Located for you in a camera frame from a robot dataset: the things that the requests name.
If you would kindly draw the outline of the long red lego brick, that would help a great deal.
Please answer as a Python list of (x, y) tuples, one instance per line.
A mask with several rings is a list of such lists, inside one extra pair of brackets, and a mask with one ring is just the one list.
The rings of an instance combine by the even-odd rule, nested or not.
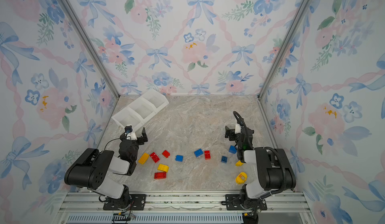
[(150, 157), (154, 161), (154, 163), (158, 163), (160, 161), (160, 158), (158, 157), (158, 155), (155, 152), (150, 154)]

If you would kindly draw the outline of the dark blue lego brick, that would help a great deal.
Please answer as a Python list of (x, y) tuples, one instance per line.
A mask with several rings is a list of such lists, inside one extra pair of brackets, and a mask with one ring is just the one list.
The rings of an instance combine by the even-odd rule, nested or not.
[(222, 156), (221, 157), (221, 162), (222, 163), (227, 163), (227, 161), (228, 161), (228, 158), (226, 156)]

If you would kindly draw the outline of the white three-compartment bin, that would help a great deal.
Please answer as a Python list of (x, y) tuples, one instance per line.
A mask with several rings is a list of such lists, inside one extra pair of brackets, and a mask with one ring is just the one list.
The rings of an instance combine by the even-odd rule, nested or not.
[(136, 132), (168, 104), (163, 94), (151, 89), (114, 114), (112, 120), (122, 128), (131, 126)]

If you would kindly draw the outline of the yellow printed lego piece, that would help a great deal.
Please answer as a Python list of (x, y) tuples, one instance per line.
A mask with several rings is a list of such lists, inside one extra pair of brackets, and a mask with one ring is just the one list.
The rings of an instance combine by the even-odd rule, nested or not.
[(248, 176), (245, 172), (239, 173), (239, 175), (235, 179), (236, 184), (244, 184), (247, 181), (247, 178)]

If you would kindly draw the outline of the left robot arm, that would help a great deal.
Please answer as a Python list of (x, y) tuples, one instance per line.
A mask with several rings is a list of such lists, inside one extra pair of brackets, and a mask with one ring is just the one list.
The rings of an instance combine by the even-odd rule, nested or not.
[(86, 149), (68, 168), (64, 182), (67, 185), (87, 188), (105, 197), (104, 209), (126, 211), (135, 203), (129, 193), (129, 187), (107, 176), (109, 172), (131, 176), (137, 166), (139, 147), (148, 141), (145, 128), (137, 137), (132, 126), (126, 126), (118, 138), (119, 155), (114, 151)]

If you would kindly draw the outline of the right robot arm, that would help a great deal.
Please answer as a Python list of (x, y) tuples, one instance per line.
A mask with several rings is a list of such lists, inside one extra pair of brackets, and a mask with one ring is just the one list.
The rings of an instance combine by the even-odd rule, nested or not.
[(296, 187), (296, 177), (285, 151), (272, 147), (253, 147), (253, 134), (253, 130), (238, 124), (234, 129), (225, 127), (225, 138), (235, 142), (231, 149), (237, 154), (238, 161), (256, 166), (257, 175), (253, 182), (242, 186), (237, 197), (223, 203), (228, 210), (266, 210), (266, 198)]

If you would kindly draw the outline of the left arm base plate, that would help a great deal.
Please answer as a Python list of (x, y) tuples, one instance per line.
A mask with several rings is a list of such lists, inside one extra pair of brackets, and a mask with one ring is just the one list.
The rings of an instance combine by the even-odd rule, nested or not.
[(129, 194), (120, 199), (106, 198), (104, 211), (143, 211), (146, 203), (145, 194)]

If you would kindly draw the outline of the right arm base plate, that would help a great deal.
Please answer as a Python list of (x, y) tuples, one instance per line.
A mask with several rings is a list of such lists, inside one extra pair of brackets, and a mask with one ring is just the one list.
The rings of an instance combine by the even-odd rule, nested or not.
[(266, 211), (265, 200), (249, 199), (239, 194), (226, 194), (225, 200), (221, 202), (228, 211)]

